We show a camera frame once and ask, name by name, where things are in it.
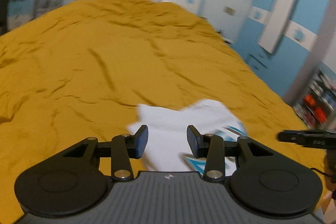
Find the white Nevada sweatshirt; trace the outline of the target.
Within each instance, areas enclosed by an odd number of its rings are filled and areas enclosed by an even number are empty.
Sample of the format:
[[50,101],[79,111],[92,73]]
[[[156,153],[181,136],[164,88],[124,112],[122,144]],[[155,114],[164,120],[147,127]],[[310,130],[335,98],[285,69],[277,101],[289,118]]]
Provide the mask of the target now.
[[146,125],[149,136],[142,161],[151,171],[197,171],[203,174],[205,159],[193,157],[187,142],[187,126],[201,134],[218,135],[225,141],[237,141],[248,133],[243,123],[221,102],[200,100],[181,110],[139,104],[138,121],[129,124],[133,134]]

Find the shelf with colourful items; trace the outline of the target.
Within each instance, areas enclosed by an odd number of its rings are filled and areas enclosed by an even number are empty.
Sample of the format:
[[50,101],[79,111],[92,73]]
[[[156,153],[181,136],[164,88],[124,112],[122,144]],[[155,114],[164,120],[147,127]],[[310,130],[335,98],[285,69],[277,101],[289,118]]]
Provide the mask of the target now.
[[335,73],[317,68],[293,109],[309,129],[335,129]]

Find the mustard yellow quilt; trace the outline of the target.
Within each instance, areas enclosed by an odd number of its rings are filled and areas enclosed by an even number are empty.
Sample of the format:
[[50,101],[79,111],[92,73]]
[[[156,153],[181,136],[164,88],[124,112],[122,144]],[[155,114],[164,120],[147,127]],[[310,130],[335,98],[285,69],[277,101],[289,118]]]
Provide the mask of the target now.
[[1,223],[22,216],[21,172],[80,140],[110,140],[136,107],[223,103],[260,143],[323,169],[319,149],[280,143],[303,123],[204,19],[169,2],[78,0],[1,36]]

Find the blue white wardrobe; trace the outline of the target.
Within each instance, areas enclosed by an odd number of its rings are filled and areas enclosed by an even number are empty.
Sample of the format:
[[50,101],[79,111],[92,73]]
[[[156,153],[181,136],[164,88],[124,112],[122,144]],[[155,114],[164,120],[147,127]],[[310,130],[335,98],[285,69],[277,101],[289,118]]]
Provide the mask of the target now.
[[233,49],[286,103],[301,92],[331,0],[253,0]]

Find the desk with blue drawers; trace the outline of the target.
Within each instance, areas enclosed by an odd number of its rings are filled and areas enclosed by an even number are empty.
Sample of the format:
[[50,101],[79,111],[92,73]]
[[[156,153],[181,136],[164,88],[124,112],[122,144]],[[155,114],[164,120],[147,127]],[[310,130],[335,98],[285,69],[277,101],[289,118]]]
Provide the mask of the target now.
[[1,0],[1,35],[33,19],[33,0]]

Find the wall switch plate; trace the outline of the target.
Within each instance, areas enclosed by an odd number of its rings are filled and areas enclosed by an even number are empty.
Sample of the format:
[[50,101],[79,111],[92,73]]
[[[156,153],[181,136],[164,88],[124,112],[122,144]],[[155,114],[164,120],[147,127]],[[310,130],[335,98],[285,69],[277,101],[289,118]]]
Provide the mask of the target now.
[[233,8],[230,8],[230,7],[224,7],[224,10],[223,10],[226,14],[230,15],[230,16],[234,16],[235,15],[235,12],[236,10],[233,9]]

